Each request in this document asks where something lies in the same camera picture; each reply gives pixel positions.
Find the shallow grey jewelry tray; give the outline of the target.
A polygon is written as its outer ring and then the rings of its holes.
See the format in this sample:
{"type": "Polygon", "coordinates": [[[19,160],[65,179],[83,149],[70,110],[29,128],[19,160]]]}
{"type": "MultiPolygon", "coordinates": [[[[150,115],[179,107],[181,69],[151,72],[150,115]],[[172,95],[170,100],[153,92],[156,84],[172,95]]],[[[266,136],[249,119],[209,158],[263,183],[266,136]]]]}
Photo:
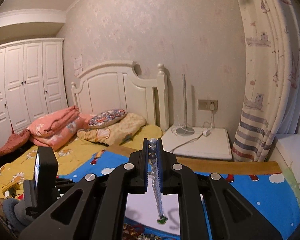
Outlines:
{"type": "Polygon", "coordinates": [[[165,224],[159,219],[156,200],[152,188],[153,176],[148,176],[148,188],[145,194],[129,194],[125,216],[152,229],[180,235],[179,201],[177,194],[162,195],[163,213],[168,218],[165,224]]]}

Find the white windowsill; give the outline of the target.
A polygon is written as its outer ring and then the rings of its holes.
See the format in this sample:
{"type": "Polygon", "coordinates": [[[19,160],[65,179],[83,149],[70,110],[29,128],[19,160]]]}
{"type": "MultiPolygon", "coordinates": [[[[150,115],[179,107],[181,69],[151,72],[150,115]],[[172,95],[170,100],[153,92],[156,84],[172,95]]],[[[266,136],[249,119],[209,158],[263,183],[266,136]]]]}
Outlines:
{"type": "Polygon", "coordinates": [[[292,170],[300,187],[300,134],[278,134],[274,140],[274,149],[292,170]]]}

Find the blue cartoon play mat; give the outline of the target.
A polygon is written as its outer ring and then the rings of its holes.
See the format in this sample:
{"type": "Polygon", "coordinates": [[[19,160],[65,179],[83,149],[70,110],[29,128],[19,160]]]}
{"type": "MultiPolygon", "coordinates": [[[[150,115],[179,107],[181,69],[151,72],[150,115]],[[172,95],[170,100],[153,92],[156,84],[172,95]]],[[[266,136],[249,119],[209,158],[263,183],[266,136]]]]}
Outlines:
{"type": "MultiPolygon", "coordinates": [[[[127,161],[128,157],[105,151],[99,158],[94,157],[69,175],[60,177],[78,182],[88,173],[97,176],[109,174],[114,168],[127,161]]],[[[248,175],[236,175],[231,184],[278,229],[283,239],[288,239],[300,224],[297,199],[283,174],[260,175],[257,181],[253,181],[248,175]]],[[[127,217],[125,223],[130,224],[134,231],[143,232],[144,235],[156,235],[165,239],[180,238],[177,235],[152,229],[127,217]]]]}

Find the patterned curtain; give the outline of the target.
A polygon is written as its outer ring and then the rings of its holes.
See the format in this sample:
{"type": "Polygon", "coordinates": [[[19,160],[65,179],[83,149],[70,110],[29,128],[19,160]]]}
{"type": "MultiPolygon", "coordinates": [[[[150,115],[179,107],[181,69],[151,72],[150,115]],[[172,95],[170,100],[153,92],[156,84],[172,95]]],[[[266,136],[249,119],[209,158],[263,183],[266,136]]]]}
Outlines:
{"type": "Polygon", "coordinates": [[[244,103],[236,161],[265,161],[277,134],[300,117],[300,30],[292,0],[238,0],[246,44],[244,103]]]}

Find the patterned pillow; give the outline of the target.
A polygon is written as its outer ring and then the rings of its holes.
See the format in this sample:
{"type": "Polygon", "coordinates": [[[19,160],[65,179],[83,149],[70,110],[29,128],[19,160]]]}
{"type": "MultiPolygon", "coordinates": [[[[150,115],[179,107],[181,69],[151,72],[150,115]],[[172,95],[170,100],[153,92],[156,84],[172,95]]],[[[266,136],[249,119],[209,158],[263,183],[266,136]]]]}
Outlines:
{"type": "Polygon", "coordinates": [[[124,109],[111,109],[91,117],[88,121],[90,128],[104,128],[119,122],[126,116],[124,109]]]}

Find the white desk lamp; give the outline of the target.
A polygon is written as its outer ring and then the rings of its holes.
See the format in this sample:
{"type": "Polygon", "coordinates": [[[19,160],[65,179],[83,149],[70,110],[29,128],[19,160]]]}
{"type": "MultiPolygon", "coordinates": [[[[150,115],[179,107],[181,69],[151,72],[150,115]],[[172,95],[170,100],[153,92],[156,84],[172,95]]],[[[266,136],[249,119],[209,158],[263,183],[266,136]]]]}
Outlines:
{"type": "Polygon", "coordinates": [[[182,87],[183,87],[183,125],[180,125],[176,129],[177,135],[190,136],[194,134],[194,129],[187,125],[187,90],[186,90],[186,76],[182,75],[182,87]]]}

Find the pink folded quilt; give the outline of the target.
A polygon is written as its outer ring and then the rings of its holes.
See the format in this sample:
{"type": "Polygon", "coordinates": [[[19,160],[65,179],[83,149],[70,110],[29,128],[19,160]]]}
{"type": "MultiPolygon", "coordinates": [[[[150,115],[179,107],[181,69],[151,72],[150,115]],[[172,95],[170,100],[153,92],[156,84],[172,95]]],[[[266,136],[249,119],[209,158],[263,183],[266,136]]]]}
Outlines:
{"type": "Polygon", "coordinates": [[[37,146],[51,147],[57,151],[76,135],[79,129],[87,129],[91,117],[90,114],[80,113],[77,106],[49,113],[29,125],[29,140],[37,146]]]}

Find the white wardrobe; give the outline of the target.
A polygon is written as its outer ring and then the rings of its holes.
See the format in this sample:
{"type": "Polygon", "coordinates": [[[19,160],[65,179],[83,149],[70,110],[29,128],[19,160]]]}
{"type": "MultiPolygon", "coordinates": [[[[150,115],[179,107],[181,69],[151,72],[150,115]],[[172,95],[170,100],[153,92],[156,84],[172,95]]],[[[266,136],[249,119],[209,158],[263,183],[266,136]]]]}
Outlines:
{"type": "Polygon", "coordinates": [[[63,38],[0,45],[0,147],[37,118],[68,107],[63,38]]]}

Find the white bed headboard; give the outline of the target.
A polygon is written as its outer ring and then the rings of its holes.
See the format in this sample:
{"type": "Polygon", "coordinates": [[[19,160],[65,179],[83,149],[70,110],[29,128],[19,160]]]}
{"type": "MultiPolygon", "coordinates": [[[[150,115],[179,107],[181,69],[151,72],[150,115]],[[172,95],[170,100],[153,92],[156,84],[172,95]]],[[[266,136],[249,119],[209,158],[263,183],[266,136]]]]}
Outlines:
{"type": "Polygon", "coordinates": [[[150,125],[169,129],[168,77],[162,63],[154,79],[142,79],[137,62],[111,60],[96,64],[79,74],[79,84],[71,83],[72,100],[84,114],[99,114],[121,108],[143,116],[150,125]]]}

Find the dark red cloth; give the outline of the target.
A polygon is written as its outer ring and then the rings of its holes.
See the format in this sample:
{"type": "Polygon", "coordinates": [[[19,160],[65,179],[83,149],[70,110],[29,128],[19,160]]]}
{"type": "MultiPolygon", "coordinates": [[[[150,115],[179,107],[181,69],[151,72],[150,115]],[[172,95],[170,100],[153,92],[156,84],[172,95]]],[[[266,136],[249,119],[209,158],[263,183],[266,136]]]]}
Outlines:
{"type": "Polygon", "coordinates": [[[7,142],[0,147],[0,157],[12,153],[23,146],[29,140],[30,135],[29,129],[23,129],[20,133],[10,135],[7,142]]]}

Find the wall power outlet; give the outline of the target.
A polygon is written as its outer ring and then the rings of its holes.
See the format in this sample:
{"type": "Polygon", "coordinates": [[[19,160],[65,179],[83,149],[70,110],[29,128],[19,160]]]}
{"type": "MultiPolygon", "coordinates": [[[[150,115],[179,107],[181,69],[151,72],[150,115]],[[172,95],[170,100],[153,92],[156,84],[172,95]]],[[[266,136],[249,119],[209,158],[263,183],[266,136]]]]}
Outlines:
{"type": "Polygon", "coordinates": [[[218,110],[218,100],[198,99],[198,110],[216,112],[218,110]]]}

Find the yellow blanket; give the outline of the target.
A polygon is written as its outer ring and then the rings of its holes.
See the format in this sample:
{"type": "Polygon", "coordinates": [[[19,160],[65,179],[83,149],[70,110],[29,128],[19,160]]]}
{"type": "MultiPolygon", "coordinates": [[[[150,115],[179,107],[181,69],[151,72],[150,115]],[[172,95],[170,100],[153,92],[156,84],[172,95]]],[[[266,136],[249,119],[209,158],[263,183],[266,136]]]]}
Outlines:
{"type": "Polygon", "coordinates": [[[127,139],[131,139],[145,124],[144,117],[128,113],[123,119],[108,127],[80,129],[76,135],[79,139],[89,142],[102,143],[108,146],[119,145],[127,139]]]}

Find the white nightstand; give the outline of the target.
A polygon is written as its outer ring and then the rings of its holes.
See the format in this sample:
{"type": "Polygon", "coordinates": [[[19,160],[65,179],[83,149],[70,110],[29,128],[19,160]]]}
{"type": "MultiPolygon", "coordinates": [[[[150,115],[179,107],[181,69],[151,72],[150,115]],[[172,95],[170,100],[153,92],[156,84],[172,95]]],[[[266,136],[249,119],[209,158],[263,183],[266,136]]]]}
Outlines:
{"type": "Polygon", "coordinates": [[[201,159],[231,160],[228,133],[223,128],[195,127],[194,134],[181,136],[172,126],[162,136],[163,149],[167,152],[201,159]]]}

